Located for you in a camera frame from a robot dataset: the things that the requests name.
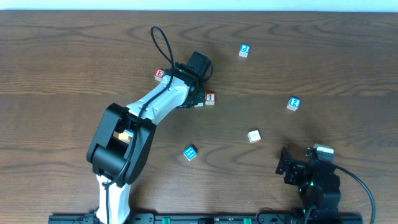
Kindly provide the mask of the red letter I block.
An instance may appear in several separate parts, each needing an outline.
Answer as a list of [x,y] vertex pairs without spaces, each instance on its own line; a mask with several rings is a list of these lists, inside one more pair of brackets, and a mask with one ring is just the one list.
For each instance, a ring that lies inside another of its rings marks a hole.
[[216,101],[216,93],[208,92],[205,94],[205,104],[214,105]]

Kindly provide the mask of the blue number 2 block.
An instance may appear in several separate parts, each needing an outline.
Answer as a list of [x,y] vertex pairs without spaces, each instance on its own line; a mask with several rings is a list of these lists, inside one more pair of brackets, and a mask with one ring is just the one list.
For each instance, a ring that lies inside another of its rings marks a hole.
[[301,100],[296,97],[291,97],[289,102],[287,103],[287,109],[296,111],[300,108]]

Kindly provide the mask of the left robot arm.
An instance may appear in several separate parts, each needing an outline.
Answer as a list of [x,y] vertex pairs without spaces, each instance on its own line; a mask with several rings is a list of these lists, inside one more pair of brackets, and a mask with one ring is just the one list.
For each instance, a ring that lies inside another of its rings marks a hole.
[[95,213],[100,223],[127,221],[131,184],[146,164],[157,125],[175,108],[204,101],[204,75],[191,68],[168,69],[140,100],[105,109],[86,155],[100,186]]

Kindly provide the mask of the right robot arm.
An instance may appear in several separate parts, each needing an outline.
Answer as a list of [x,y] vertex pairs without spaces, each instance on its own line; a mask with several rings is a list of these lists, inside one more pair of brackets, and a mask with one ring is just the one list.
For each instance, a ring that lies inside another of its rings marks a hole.
[[298,187],[302,208],[295,208],[285,218],[286,223],[341,223],[338,204],[341,199],[340,178],[332,164],[334,150],[330,146],[314,144],[308,148],[309,161],[293,159],[286,147],[282,148],[276,174],[284,182]]

